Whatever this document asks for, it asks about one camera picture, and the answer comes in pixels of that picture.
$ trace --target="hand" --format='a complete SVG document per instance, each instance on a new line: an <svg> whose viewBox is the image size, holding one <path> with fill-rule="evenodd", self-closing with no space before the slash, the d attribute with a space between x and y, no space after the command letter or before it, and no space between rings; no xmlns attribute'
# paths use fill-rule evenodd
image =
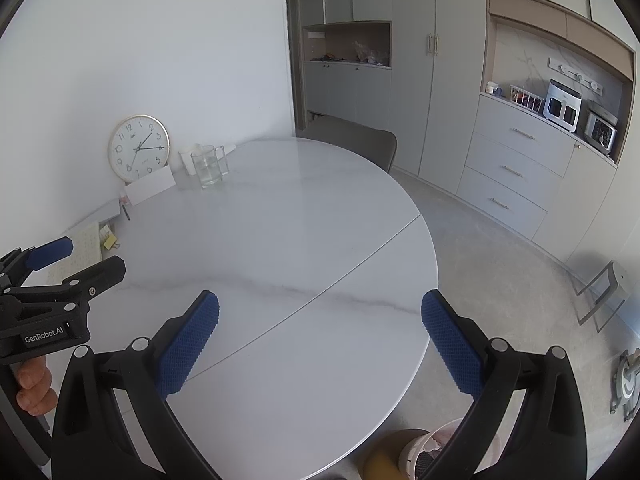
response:
<svg viewBox="0 0 640 480"><path fill-rule="evenodd" d="M16 397L18 406L30 415L44 415L58 404L58 396L51 389L51 372L46 357L36 357L18 368L16 378L22 388Z"/></svg>

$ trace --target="drawer handle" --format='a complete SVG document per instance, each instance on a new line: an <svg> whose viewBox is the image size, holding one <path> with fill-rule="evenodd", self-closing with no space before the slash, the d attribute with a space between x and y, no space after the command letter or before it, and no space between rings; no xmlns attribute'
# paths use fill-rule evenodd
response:
<svg viewBox="0 0 640 480"><path fill-rule="evenodd" d="M533 135L529 135L529 134L527 134L527 133L523 132L522 130L519 130L519 129L517 129L517 128L512 128L512 130L513 130L514 132L518 132L518 133L519 133L519 134L521 134L521 135L524 135L525 137L527 137L527 139L536 140L536 138L535 138Z"/></svg>
<svg viewBox="0 0 640 480"><path fill-rule="evenodd" d="M511 173L513 173L514 175L522 177L522 174L519 171L512 170L509 166L501 166L501 167L504 168L507 171L511 171Z"/></svg>
<svg viewBox="0 0 640 480"><path fill-rule="evenodd" d="M504 205L502 202L498 202L495 198L490 198L489 200L491 200L491 202L493 202L494 204L499 205L503 209L508 209L509 208L508 205Z"/></svg>

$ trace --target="wall clock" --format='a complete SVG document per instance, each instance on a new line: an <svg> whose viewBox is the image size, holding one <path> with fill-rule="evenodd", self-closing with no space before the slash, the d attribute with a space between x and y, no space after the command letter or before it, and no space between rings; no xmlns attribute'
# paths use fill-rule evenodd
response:
<svg viewBox="0 0 640 480"><path fill-rule="evenodd" d="M113 171L130 184L164 167L169 159L169 134L156 118L135 115L116 126L108 153Z"/></svg>

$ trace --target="tabletop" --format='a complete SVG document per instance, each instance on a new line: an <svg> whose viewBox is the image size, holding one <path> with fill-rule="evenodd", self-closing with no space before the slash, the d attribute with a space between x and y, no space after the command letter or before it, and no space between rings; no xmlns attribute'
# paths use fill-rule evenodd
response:
<svg viewBox="0 0 640 480"><path fill-rule="evenodd" d="M223 182L176 187L120 217L123 282L92 301L95 352L152 337L202 290L220 322L168 403L225 480L300 480L362 443L408 388L429 341L433 242L388 174L312 140L258 140ZM54 382L70 350L49 357ZM140 456L158 467L126 396Z"/></svg>

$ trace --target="textured blue pad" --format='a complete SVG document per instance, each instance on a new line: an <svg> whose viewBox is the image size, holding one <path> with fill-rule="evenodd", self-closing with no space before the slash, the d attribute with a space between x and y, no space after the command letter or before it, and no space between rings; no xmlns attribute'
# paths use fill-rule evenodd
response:
<svg viewBox="0 0 640 480"><path fill-rule="evenodd" d="M69 256L74 244L69 238L60 238L29 253L25 266L31 270L40 270Z"/></svg>
<svg viewBox="0 0 640 480"><path fill-rule="evenodd" d="M158 361L156 390L163 399L180 391L200 352L218 324L220 306L207 294Z"/></svg>
<svg viewBox="0 0 640 480"><path fill-rule="evenodd" d="M422 323L458 389L477 399L484 388L482 359L433 292L428 292L422 298Z"/></svg>

